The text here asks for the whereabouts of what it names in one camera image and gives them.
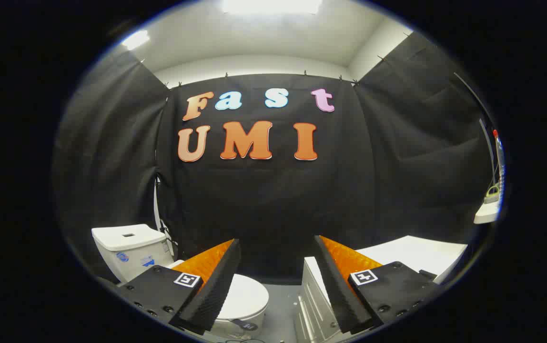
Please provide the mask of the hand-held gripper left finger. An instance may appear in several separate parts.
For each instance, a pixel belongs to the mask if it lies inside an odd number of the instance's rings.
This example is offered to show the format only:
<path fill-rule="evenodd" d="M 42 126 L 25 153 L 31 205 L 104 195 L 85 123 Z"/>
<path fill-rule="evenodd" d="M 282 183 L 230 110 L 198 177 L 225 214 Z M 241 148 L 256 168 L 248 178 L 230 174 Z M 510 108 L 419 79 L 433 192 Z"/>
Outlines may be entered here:
<path fill-rule="evenodd" d="M 164 325 L 201 335 L 214 326 L 240 260 L 240 240 L 231 239 L 172 268 L 152 265 L 116 294 Z"/>

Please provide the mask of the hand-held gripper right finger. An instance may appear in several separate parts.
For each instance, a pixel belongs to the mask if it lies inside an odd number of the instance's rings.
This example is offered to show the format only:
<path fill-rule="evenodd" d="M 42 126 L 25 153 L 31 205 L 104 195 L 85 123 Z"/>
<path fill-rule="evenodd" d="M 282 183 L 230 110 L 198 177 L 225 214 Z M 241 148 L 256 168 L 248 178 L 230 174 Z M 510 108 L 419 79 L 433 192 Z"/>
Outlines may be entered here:
<path fill-rule="evenodd" d="M 387 325 L 439 292 L 432 277 L 404 263 L 376 262 L 324 236 L 315 236 L 314 241 L 315 259 L 343 333 Z"/>

